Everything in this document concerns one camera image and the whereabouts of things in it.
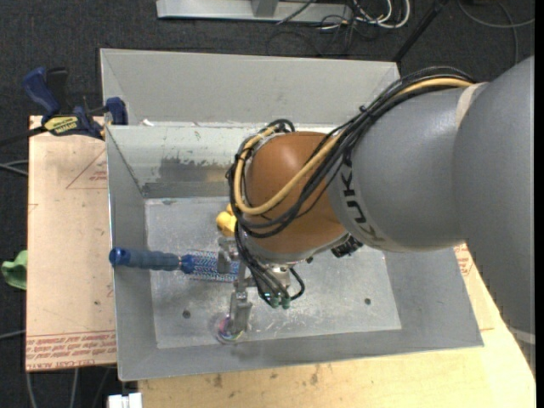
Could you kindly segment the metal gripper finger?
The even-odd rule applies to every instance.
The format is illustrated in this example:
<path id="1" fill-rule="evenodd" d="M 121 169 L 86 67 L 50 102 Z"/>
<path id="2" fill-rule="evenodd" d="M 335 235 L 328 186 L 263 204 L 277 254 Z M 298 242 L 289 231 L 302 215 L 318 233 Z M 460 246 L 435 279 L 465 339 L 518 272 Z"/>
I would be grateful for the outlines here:
<path id="1" fill-rule="evenodd" d="M 229 331 L 245 332 L 248 327 L 252 303 L 245 292 L 233 292 L 229 308 Z"/>
<path id="2" fill-rule="evenodd" d="M 219 273 L 237 272 L 237 246 L 235 239 L 231 237 L 222 237 L 218 239 L 218 262 L 217 269 Z"/>

